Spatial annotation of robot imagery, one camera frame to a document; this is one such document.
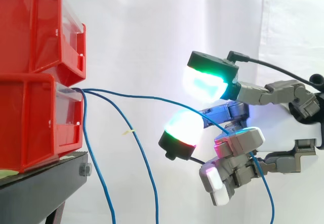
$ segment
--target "bolt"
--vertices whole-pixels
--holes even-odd
[[[92,173],[91,163],[82,163],[80,165],[79,174],[80,176],[89,177]]]

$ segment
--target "black cable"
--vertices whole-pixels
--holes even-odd
[[[266,67],[269,67],[269,68],[273,68],[273,69],[278,70],[279,72],[284,73],[284,74],[286,74],[286,75],[288,75],[288,76],[290,76],[290,77],[292,77],[292,78],[294,78],[294,79],[296,79],[296,80],[298,80],[298,81],[300,81],[300,82],[302,82],[304,84],[307,84],[307,85],[312,86],[312,87],[316,86],[315,83],[309,82],[309,81],[295,75],[294,73],[291,73],[291,72],[289,72],[289,71],[287,71],[287,70],[285,70],[283,68],[280,68],[278,66],[275,66],[275,65],[273,65],[271,63],[267,63],[267,62],[264,62],[264,61],[261,61],[261,60],[258,60],[258,59],[254,59],[254,58],[250,58],[249,62],[257,63],[257,64],[260,64],[260,65],[263,65],[263,66],[266,66]]]
[[[272,68],[272,69],[275,69],[281,73],[284,73],[306,85],[309,85],[317,90],[319,90],[320,92],[324,92],[324,78],[323,76],[321,76],[320,74],[313,74],[309,81],[308,80],[305,80],[297,75],[295,75],[294,73],[291,73],[283,68],[280,68],[278,66],[275,66],[271,63],[267,63],[267,62],[264,62],[264,61],[261,61],[261,60],[258,60],[258,59],[254,59],[254,58],[250,58],[249,56],[245,55],[245,54],[242,54],[242,53],[238,53],[238,52],[234,52],[234,51],[230,51],[228,53],[228,56],[227,56],[227,59],[229,61],[232,61],[232,62],[236,62],[236,61],[240,61],[240,62],[252,62],[252,63],[257,63],[257,64],[260,64],[260,65],[263,65],[263,66],[266,66],[266,67],[269,67],[269,68]]]
[[[203,161],[201,161],[201,160],[199,160],[199,159],[197,159],[195,157],[190,157],[189,160],[192,160],[192,161],[197,162],[197,163],[202,164],[202,165],[205,164],[205,162],[203,162]]]

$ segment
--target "black table leg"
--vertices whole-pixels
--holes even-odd
[[[62,215],[63,215],[63,210],[64,210],[64,205],[61,204],[56,210],[54,210],[47,218],[45,224],[60,224]]]

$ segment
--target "black metal stand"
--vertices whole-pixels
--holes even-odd
[[[54,210],[47,218],[45,224],[60,224],[62,215],[63,215],[63,210],[64,210],[64,205],[61,204],[56,210]]]
[[[88,162],[86,152],[49,166],[0,179],[0,223],[46,224],[61,222],[64,203],[86,183],[80,167]]]

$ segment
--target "stacked storage bin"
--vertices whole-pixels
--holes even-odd
[[[86,27],[65,0],[0,0],[0,169],[24,172],[82,146]]]

